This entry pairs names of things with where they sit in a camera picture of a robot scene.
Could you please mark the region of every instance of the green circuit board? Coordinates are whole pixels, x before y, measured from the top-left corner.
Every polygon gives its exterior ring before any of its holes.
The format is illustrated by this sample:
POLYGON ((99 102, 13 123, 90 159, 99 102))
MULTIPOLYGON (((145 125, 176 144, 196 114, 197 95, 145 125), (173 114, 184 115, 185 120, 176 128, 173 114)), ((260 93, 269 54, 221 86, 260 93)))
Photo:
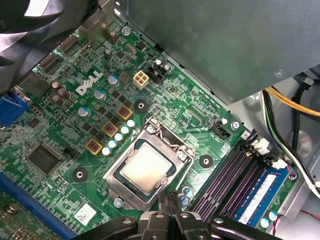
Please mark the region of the green circuit board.
POLYGON ((0 239, 60 240, 61 238, 28 209, 0 188, 0 239), (15 214, 7 212, 10 205, 15 214))
MULTIPOLYGON (((90 44, 79 39, 68 54, 59 49, 54 51, 59 56, 59 63, 51 70, 34 68, 33 71, 48 83, 58 81, 64 85, 71 94, 70 99, 65 100, 62 106, 53 103, 51 96, 56 94, 56 90, 52 88, 41 98, 26 93, 31 99, 28 110, 0 135, 1 171, 77 234, 119 216, 138 218, 142 214, 137 210, 115 208, 103 176, 151 116, 155 116, 195 151, 194 164, 178 193, 188 186, 196 195, 246 131, 242 124, 233 130, 230 123, 236 119, 159 52, 150 56, 148 51, 153 47, 140 35, 131 32, 129 36, 123 36, 121 29, 125 25, 117 18, 109 26, 110 31, 117 32, 117 44, 106 41, 94 50, 90 44), (132 53, 126 45, 137 46, 137 42, 143 42, 146 47, 143 51, 136 47, 136 53, 132 53), (112 60, 105 59, 106 48, 112 50, 112 60), (170 64, 170 71, 159 86, 149 80, 142 90, 137 89, 133 84, 134 75, 140 70, 145 72, 155 59, 170 64), (94 71, 103 76, 88 87, 84 95, 77 93, 76 89, 94 71), (125 84, 120 80, 117 87, 111 87, 107 77, 110 74, 118 77, 123 72, 129 74, 129 82, 125 84), (97 89, 105 91, 105 100, 99 101, 94 97, 97 89), (134 104, 138 100, 147 102, 146 112, 140 113, 135 109, 134 104), (135 121, 135 128, 110 156, 104 156, 101 152, 93 155, 85 147, 90 139, 100 136, 98 141, 102 146, 113 139, 102 131, 107 121, 111 120, 119 129, 126 125, 126 120, 116 113, 122 104, 132 110, 130 119, 135 121), (89 109, 89 117, 79 116, 78 109, 81 107, 89 109), (228 120, 223 127, 230 134, 229 138, 209 130, 210 124, 219 118, 228 120), (39 145, 48 147, 59 158, 56 168, 48 174, 39 171, 28 160, 39 145), (72 148, 75 156, 66 154, 66 148, 72 148), (209 168, 200 166, 199 158, 204 154, 213 159, 209 168), (75 179, 75 171, 80 167, 87 172, 83 182, 75 179), (84 205, 89 206, 90 210, 90 219, 86 223, 77 218, 84 205)), ((181 176, 169 189, 175 188, 181 176)))

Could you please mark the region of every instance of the white wire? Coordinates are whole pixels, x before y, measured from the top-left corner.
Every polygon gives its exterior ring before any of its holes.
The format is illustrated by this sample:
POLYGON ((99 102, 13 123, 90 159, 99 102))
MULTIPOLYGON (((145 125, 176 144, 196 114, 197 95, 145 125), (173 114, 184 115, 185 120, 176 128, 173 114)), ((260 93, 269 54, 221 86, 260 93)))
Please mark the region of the white wire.
MULTIPOLYGON (((265 105, 265 98, 264 98, 264 95, 261 94, 261 93, 262 92, 259 92, 260 103, 261 103, 261 108, 262 108, 262 113, 263 113, 263 119, 265 121, 266 126, 268 127, 268 125, 267 125, 268 123, 267 123, 267 111, 266 111, 266 105, 265 105)), ((285 145, 282 144, 281 141, 279 141, 277 136, 274 135, 273 137, 276 140, 276 142, 281 146, 282 150, 288 155, 288 157, 294 162, 294 164, 300 170, 300 172, 302 173, 302 176, 303 176, 306 184, 308 185, 309 189, 320 199, 320 194, 315 189, 317 186, 313 185, 313 183, 309 179, 308 175, 304 171, 304 169, 303 169, 302 165, 300 164, 300 162, 298 161, 298 159, 291 153, 291 151, 285 145)))

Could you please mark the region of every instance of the gold square component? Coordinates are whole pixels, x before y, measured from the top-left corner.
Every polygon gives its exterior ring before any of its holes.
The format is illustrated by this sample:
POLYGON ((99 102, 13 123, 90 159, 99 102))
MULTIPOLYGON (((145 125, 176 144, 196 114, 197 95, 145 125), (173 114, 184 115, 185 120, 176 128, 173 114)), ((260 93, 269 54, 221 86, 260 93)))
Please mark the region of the gold square component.
POLYGON ((123 167, 120 174, 144 194, 149 195, 167 176, 171 167, 172 163, 145 142, 123 167))
POLYGON ((118 132, 118 128, 112 122, 107 121, 105 125, 102 126, 102 131, 112 138, 118 132))
POLYGON ((116 113, 124 120, 128 120, 132 115, 131 109, 125 105, 121 105, 120 107, 118 107, 116 113))
POLYGON ((133 84, 139 89, 142 90, 149 82, 149 77, 143 72, 137 72, 133 77, 133 84))
POLYGON ((102 150, 102 145, 95 138, 91 138, 90 141, 85 145, 85 148, 88 149, 93 155, 98 155, 102 150))

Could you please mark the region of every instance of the expansion slot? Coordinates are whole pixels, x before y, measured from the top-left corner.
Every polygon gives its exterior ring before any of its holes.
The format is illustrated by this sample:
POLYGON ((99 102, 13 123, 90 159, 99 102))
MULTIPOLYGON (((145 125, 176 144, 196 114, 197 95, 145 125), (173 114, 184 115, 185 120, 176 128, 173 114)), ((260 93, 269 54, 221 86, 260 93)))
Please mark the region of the expansion slot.
POLYGON ((0 186, 63 239, 69 240, 77 236, 2 172, 0 172, 0 186))

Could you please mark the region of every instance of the chipset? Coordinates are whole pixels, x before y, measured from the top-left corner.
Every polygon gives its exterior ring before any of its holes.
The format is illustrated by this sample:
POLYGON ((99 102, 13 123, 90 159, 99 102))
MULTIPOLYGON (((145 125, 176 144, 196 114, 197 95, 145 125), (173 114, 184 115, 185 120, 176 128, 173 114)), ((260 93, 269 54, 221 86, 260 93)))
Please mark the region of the chipset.
POLYGON ((109 195, 123 199, 125 210, 147 212, 175 177, 193 164, 194 155, 181 139, 151 117, 103 176, 109 195))
POLYGON ((61 164, 61 157, 44 144, 38 145, 27 161, 43 175, 51 175, 61 164))
POLYGON ((105 125, 103 125, 102 131, 112 138, 118 132, 118 128, 111 121, 107 121, 105 125))

